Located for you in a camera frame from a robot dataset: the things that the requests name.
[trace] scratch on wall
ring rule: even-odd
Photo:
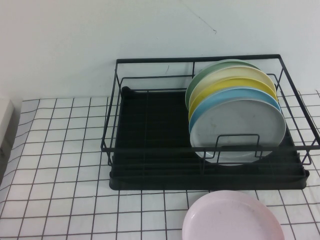
[[[217,34],[217,30],[215,30],[212,26],[210,26],[209,23],[207,23],[203,18],[201,18],[198,14],[196,14],[187,4],[184,3],[184,1],[180,1],[193,15],[195,15],[197,18],[199,18],[202,22],[204,22],[210,29],[214,31],[214,34]]]
[[[168,72],[168,70],[169,70],[169,67],[170,67],[170,66],[168,65],[168,68],[166,69],[165,74],[167,74],[167,72]]]

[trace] blue plate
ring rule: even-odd
[[[281,112],[281,108],[277,101],[264,91],[258,90],[253,87],[229,87],[221,91],[217,91],[207,98],[205,98],[194,110],[190,122],[189,122],[189,133],[191,133],[192,127],[198,120],[198,118],[208,109],[212,108],[215,105],[221,104],[225,101],[229,101],[233,98],[252,98],[261,100],[268,104],[271,104]]]

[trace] plate rim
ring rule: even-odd
[[[197,96],[196,98],[193,100],[193,102],[191,103],[190,105],[190,108],[189,108],[189,113],[188,113],[188,119],[190,121],[190,118],[193,114],[193,112],[195,111],[195,109],[197,108],[197,106],[204,100],[206,99],[209,95],[217,92],[217,91],[214,91],[214,92],[210,92],[208,95],[206,95],[206,97],[204,97],[202,100],[198,100],[201,96],[205,95],[207,93],[207,91],[212,91],[212,88],[214,88],[216,85],[220,85],[220,84],[224,84],[224,83],[228,83],[228,81],[246,81],[246,84],[248,84],[248,81],[249,83],[252,82],[252,83],[256,83],[258,85],[261,85],[263,86],[260,90],[262,89],[267,89],[269,90],[271,93],[273,93],[273,95],[271,95],[276,101],[278,101],[278,98],[277,98],[277,95],[272,91],[272,89],[265,83],[261,82],[261,81],[258,81],[256,79],[253,79],[253,78],[249,78],[249,77],[240,77],[240,76],[233,76],[233,77],[225,77],[225,78],[222,78],[221,80],[217,81],[217,82],[214,82],[212,83],[211,85],[209,85],[208,87],[206,87],[204,90],[202,90]],[[254,88],[253,86],[250,86],[250,85],[243,85],[243,84],[240,84],[240,85],[233,85],[233,86],[225,86],[225,87],[221,87],[221,89],[225,89],[225,88],[230,88],[230,87],[251,87],[251,88]]]
[[[251,77],[251,76],[240,76],[240,75],[235,75],[235,76],[237,76],[237,77],[242,77],[242,78],[255,79],[255,80],[259,81],[259,82],[262,82],[262,83],[266,84],[268,87],[270,87],[271,90],[274,92],[274,94],[277,95],[277,89],[276,89],[276,87],[275,87],[274,82],[273,82],[272,79],[271,79],[266,73],[264,73],[263,71],[261,71],[261,70],[259,70],[259,69],[256,69],[256,68],[254,68],[254,67],[251,67],[251,66],[246,66],[246,65],[227,66],[227,67],[221,68],[221,69],[219,69],[219,70],[217,70],[217,71],[208,73],[206,76],[204,76],[204,77],[197,83],[197,85],[193,88],[193,90],[192,90],[192,92],[191,92],[191,94],[190,94],[190,96],[189,96],[189,107],[190,107],[191,97],[193,96],[193,94],[195,94],[195,90],[197,89],[198,86],[201,85],[201,82],[203,83],[204,80],[206,80],[207,78],[210,78],[210,77],[211,77],[212,75],[214,75],[214,74],[219,73],[220,71],[228,71],[229,69],[235,69],[235,68],[247,69],[247,71],[258,72],[259,74],[261,74],[261,76],[263,76],[263,77],[266,79],[265,82],[264,82],[264,81],[261,81],[261,80],[259,80],[259,79],[253,78],[253,77]],[[213,83],[219,82],[221,79],[231,78],[231,77],[232,77],[232,76],[221,77],[220,79],[218,79],[218,80],[216,80],[216,81],[212,81],[212,80],[209,79],[208,81],[210,81],[211,83],[208,84],[207,87],[210,86],[210,85],[213,84]]]
[[[244,61],[244,60],[240,60],[240,59],[223,59],[223,60],[220,60],[220,61],[216,61],[215,63],[210,64],[209,66],[206,66],[206,67],[203,68],[200,72],[198,72],[196,75],[193,76],[191,82],[189,83],[188,87],[186,88],[185,95],[184,95],[184,102],[185,102],[185,106],[186,106],[186,108],[187,108],[188,110],[189,110],[189,98],[190,98],[190,95],[191,95],[192,90],[193,90],[193,88],[194,88],[194,87],[192,88],[192,85],[195,83],[195,86],[196,86],[196,85],[199,83],[199,82],[196,82],[197,80],[195,80],[195,79],[197,79],[197,78],[199,77],[199,75],[200,75],[203,71],[208,70],[209,68],[212,68],[213,66],[216,66],[216,65],[219,65],[219,64],[223,64],[223,63],[229,63],[229,62],[238,63],[238,64],[240,64],[240,66],[241,66],[241,64],[248,65],[248,66],[251,66],[251,67],[253,67],[253,68],[256,68],[256,69],[260,70],[260,68],[258,68],[258,67],[255,66],[254,64],[249,63],[249,62]]]
[[[260,93],[260,94],[262,94],[262,95],[265,95],[265,96],[268,96],[268,97],[270,97],[270,99],[276,104],[276,106],[274,106],[274,107],[276,107],[278,110],[279,110],[279,112],[281,113],[281,107],[280,107],[280,105],[279,105],[279,103],[270,95],[270,94],[268,94],[268,93],[266,93],[265,91],[262,91],[262,90],[260,90],[260,89],[257,89],[257,88],[254,88],[254,87],[249,87],[249,86],[233,86],[233,87],[227,87],[227,88],[223,88],[223,89],[221,89],[221,90],[219,90],[219,91],[216,91],[216,92],[214,92],[214,93],[212,93],[212,94],[210,94],[208,97],[206,97],[204,100],[202,100],[202,102],[200,102],[199,103],[199,105],[198,106],[196,106],[196,108],[194,109],[194,111],[193,111],[193,113],[192,113],[192,115],[191,115],[191,117],[190,117],[190,120],[189,120],[189,133],[191,133],[191,129],[192,129],[192,126],[196,123],[196,121],[198,120],[195,120],[194,121],[194,123],[193,123],[193,125],[191,126],[191,122],[192,122],[192,119],[193,119],[193,116],[194,116],[194,114],[195,114],[195,112],[196,111],[198,111],[204,104],[210,104],[210,103],[206,103],[207,101],[209,101],[209,100],[211,100],[212,99],[212,101],[214,101],[214,97],[216,97],[217,95],[220,95],[220,94],[226,94],[226,92],[229,92],[229,91],[238,91],[238,90],[250,90],[250,91],[255,91],[255,92],[258,92],[258,93]],[[222,101],[222,102],[220,102],[220,103],[218,103],[218,104],[222,104],[222,103],[224,103],[224,102],[227,102],[227,101],[229,101],[229,100],[232,100],[233,98],[246,98],[245,96],[243,96],[243,97],[240,97],[240,96],[238,96],[238,97],[233,97],[233,96],[230,96],[228,99],[225,99],[224,101]],[[214,104],[214,105],[211,105],[211,106],[208,106],[205,110],[203,110],[199,115],[202,115],[202,114],[204,114],[207,110],[209,110],[211,107],[213,107],[213,106],[215,106],[215,105],[217,105],[217,104]]]
[[[281,112],[279,112],[279,110],[278,110],[277,108],[275,108],[273,105],[271,105],[271,104],[269,104],[269,103],[267,103],[267,102],[265,102],[265,101],[258,100],[258,99],[254,99],[254,98],[239,97],[239,99],[232,99],[232,100],[225,101],[225,102],[222,102],[222,103],[220,103],[220,104],[217,104],[217,105],[209,108],[208,110],[213,109],[213,108],[217,108],[217,107],[219,107],[219,106],[221,106],[221,105],[223,105],[223,104],[227,104],[227,103],[231,103],[231,102],[237,102],[237,101],[262,102],[262,103],[264,103],[264,104],[266,104],[266,105],[269,105],[269,107],[275,109],[276,112],[279,113],[279,115],[281,116],[281,119],[283,120],[282,123],[284,123],[284,125],[283,125],[283,130],[284,130],[284,131],[283,131],[283,134],[282,134],[282,138],[281,138],[281,141],[277,144],[277,145],[280,145],[281,142],[283,141],[285,135],[286,135],[286,130],[287,130],[286,119],[285,119],[284,115],[283,115]],[[193,134],[192,134],[192,130],[191,130],[191,132],[190,132],[190,144],[191,144],[191,146],[192,146],[192,147],[201,147],[201,146],[194,146],[194,145],[193,145],[192,136],[193,136]],[[201,158],[204,157],[203,154],[202,154],[202,155],[199,154],[199,153],[202,153],[202,152],[195,152],[195,153],[196,153],[199,157],[201,157]]]
[[[187,231],[190,231],[191,229],[190,225],[192,221],[190,219],[192,219],[195,212],[198,212],[199,209],[205,208],[206,202],[210,202],[210,204],[213,205],[217,201],[223,201],[223,200],[240,202],[242,204],[250,206],[251,208],[260,209],[260,211],[263,211],[265,214],[267,214],[270,220],[274,223],[275,229],[278,230],[277,233],[280,234],[278,236],[279,237],[278,239],[285,240],[285,235],[278,219],[262,202],[260,202],[258,199],[253,198],[252,196],[249,196],[248,194],[245,194],[239,191],[232,191],[232,190],[220,190],[220,191],[210,192],[200,197],[199,199],[197,199],[192,204],[192,206],[188,209],[184,217],[183,224],[182,224],[182,240],[189,240],[188,237],[186,237],[186,234],[187,234]]]

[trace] countertop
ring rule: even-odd
[[[302,99],[320,127],[319,94]],[[1,239],[181,240],[188,208],[209,191],[110,189],[107,155],[100,150],[107,100],[22,103],[0,187]],[[312,159],[303,190],[241,191],[274,213],[286,240],[320,239],[320,151]]]

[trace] black drip tray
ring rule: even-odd
[[[190,148],[185,92],[122,89],[115,147]],[[293,146],[287,130],[281,146]],[[303,189],[309,172],[296,151],[271,153],[251,164],[210,164],[194,152],[115,153],[110,172],[114,190]]]

